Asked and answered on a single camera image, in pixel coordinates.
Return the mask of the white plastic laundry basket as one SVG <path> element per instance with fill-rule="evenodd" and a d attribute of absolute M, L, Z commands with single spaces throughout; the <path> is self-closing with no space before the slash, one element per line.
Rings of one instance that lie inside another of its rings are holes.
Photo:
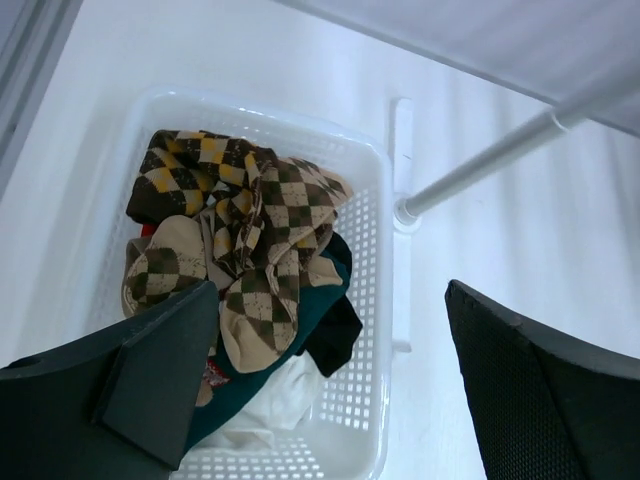
<path fill-rule="evenodd" d="M 151 136 L 207 130 L 244 137 L 285 157 L 341 175 L 353 197 L 335 225 L 352 253 L 349 299 L 363 328 L 351 360 L 325 384 L 301 423 L 263 453 L 192 449 L 179 479 L 376 479 L 387 452 L 392 330 L 392 214 L 388 156 L 363 135 L 331 122 L 185 87 L 157 87 L 131 105 L 100 142 L 96 204 L 85 263 L 93 297 L 83 321 L 92 332 L 122 316 L 126 242 L 137 232 L 125 208 Z"/>

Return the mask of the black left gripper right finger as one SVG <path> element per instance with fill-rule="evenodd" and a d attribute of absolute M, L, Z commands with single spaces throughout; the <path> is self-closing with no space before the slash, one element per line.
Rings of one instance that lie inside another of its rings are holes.
<path fill-rule="evenodd" d="M 638 478 L 638 359 L 458 280 L 445 303 L 487 478 Z"/>

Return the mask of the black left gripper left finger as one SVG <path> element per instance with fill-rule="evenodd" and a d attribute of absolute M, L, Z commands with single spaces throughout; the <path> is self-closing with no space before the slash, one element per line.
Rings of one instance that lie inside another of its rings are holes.
<path fill-rule="evenodd" d="M 167 479 L 179 468 L 218 314 L 200 282 L 1 371 L 4 479 Z"/>

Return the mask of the brown yellow argyle sock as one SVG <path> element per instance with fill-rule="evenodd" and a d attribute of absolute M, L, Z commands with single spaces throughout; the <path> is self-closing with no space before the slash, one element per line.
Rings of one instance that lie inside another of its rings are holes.
<path fill-rule="evenodd" d="M 278 158 L 262 191 L 264 255 L 256 268 L 233 276 L 210 259 L 209 207 L 194 219 L 175 215 L 156 226 L 122 285 L 124 309 L 132 314 L 197 281 L 214 282 L 223 292 L 220 337 L 241 373 L 266 369 L 292 345 L 300 330 L 302 287 L 340 283 L 336 268 L 320 253 L 338 208 L 352 194 L 338 175 L 294 158 Z"/>

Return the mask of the pile of colourful socks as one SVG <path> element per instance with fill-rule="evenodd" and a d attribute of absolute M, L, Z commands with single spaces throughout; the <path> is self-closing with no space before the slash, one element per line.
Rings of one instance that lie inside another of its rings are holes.
<path fill-rule="evenodd" d="M 335 233 L 320 258 L 333 263 L 342 283 L 301 290 L 300 330 L 281 359 L 263 371 L 241 374 L 221 346 L 207 358 L 204 387 L 212 398 L 194 410 L 187 450 L 213 447 L 239 453 L 272 449 L 275 436 L 295 429 L 325 380 L 351 360 L 363 328 L 346 296 L 352 253 Z"/>

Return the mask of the silver rack upright pole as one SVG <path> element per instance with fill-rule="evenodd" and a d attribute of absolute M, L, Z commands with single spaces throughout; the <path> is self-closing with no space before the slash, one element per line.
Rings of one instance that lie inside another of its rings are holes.
<path fill-rule="evenodd" d="M 638 89 L 637 77 L 620 78 L 594 85 L 548 108 L 404 200 L 406 212 L 419 219 L 427 210 L 556 139 L 593 112 L 617 103 Z"/>

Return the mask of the dark yellow argyle sock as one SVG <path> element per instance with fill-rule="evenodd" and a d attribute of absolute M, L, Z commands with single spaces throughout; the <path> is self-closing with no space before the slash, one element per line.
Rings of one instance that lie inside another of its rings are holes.
<path fill-rule="evenodd" d="M 276 171 L 270 148 L 206 131 L 159 130 L 135 179 L 126 214 L 158 226 L 175 215 L 196 218 L 211 207 L 211 260 L 233 276 L 264 255 L 262 187 Z"/>

